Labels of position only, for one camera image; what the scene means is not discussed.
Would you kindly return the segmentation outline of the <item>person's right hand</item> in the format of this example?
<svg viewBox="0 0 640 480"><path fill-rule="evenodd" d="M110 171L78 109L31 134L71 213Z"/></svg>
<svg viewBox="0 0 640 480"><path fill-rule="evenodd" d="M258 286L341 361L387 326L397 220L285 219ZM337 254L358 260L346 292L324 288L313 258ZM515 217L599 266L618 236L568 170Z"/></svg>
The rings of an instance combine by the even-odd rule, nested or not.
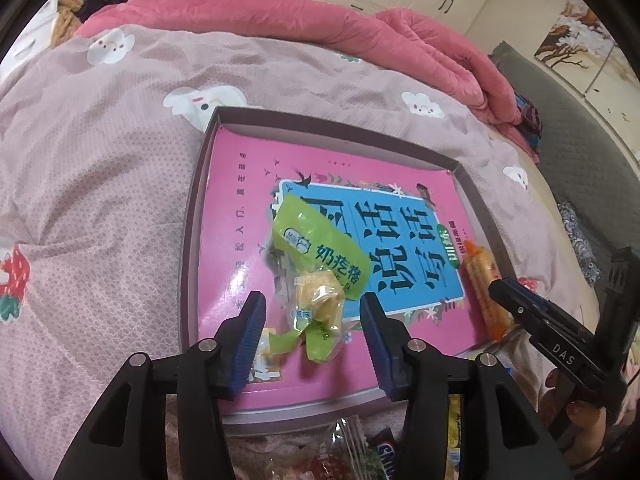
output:
<svg viewBox="0 0 640 480"><path fill-rule="evenodd" d="M547 429L558 415L563 414L570 421L575 435L570 446L563 451L563 457L574 474L578 474L590 469L599 459L606 434L606 411L581 400L564 402L560 391L563 378L558 370L552 370L547 376L538 415Z"/></svg>

